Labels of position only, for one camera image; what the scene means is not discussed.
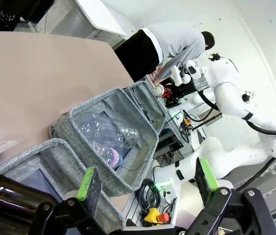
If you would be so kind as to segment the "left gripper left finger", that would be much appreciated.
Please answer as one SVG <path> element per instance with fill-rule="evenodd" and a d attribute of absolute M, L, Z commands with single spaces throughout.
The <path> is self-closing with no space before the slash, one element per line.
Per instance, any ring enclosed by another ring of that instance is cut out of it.
<path fill-rule="evenodd" d="M 38 206 L 31 234 L 64 235 L 68 229 L 76 228 L 81 235 L 102 235 L 103 228 L 95 220 L 101 188 L 97 168 L 87 168 L 76 196 L 56 206 L 48 202 Z"/>

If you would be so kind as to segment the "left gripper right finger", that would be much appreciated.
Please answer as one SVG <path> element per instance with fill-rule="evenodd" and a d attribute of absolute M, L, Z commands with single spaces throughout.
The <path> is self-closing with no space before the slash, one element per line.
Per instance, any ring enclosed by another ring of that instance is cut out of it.
<path fill-rule="evenodd" d="M 190 235 L 213 235 L 224 218 L 234 219 L 242 235 L 273 233 L 273 218 L 259 189 L 238 192 L 218 186 L 207 160 L 199 158 L 195 180 L 204 208 L 189 227 Z"/>

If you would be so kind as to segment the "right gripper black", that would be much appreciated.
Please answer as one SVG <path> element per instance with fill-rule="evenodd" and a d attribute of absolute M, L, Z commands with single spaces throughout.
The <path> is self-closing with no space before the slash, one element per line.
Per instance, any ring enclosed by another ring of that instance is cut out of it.
<path fill-rule="evenodd" d="M 194 84 L 189 82 L 187 84 L 181 84 L 180 86 L 176 86 L 174 80 L 169 77 L 163 80 L 163 86 L 169 87 L 172 92 L 173 97 L 166 99 L 165 107 L 173 108 L 181 104 L 181 98 L 186 95 L 197 92 Z"/>

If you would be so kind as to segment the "grey sweater person's hand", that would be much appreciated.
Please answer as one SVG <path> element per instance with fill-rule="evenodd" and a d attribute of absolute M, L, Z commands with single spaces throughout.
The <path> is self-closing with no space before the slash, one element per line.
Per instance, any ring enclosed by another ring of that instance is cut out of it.
<path fill-rule="evenodd" d="M 154 85 L 159 85 L 159 83 L 162 81 L 162 79 L 158 76 L 156 72 L 153 72 L 152 74 L 152 82 Z"/>

